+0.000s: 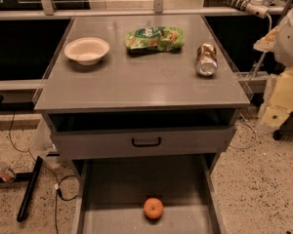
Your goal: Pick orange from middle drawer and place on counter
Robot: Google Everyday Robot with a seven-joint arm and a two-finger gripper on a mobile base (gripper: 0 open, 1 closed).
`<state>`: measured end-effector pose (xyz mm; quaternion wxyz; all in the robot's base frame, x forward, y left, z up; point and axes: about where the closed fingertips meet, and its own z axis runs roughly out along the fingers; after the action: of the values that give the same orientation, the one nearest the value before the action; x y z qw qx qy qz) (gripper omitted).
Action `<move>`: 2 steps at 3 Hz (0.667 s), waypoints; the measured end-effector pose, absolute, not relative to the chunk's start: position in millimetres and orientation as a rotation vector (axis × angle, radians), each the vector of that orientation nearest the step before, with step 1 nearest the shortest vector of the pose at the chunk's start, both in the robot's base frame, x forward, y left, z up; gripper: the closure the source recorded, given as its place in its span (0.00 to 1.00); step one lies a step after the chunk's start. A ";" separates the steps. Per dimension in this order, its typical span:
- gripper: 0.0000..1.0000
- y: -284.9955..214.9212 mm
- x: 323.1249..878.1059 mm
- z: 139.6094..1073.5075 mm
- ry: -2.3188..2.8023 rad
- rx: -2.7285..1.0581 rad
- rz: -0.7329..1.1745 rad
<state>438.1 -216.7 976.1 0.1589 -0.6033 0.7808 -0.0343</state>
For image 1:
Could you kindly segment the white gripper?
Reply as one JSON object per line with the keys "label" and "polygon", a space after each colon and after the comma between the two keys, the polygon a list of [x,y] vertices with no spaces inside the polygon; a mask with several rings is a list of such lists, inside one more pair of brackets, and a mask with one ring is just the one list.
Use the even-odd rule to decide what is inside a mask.
{"label": "white gripper", "polygon": [[[253,45],[256,51],[274,52],[275,35],[278,27],[257,40]],[[287,67],[279,76],[271,76],[264,91],[257,121],[257,129],[263,134],[279,130],[293,112],[293,67]]]}

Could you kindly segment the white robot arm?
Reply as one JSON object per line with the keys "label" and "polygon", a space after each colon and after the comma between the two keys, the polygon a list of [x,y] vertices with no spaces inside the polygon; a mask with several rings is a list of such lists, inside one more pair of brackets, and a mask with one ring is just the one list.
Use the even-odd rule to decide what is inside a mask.
{"label": "white robot arm", "polygon": [[265,93],[259,113],[258,130],[269,134],[280,129],[293,113],[293,7],[265,37],[254,44],[260,52],[272,52],[274,59],[285,66],[275,78],[272,91]]}

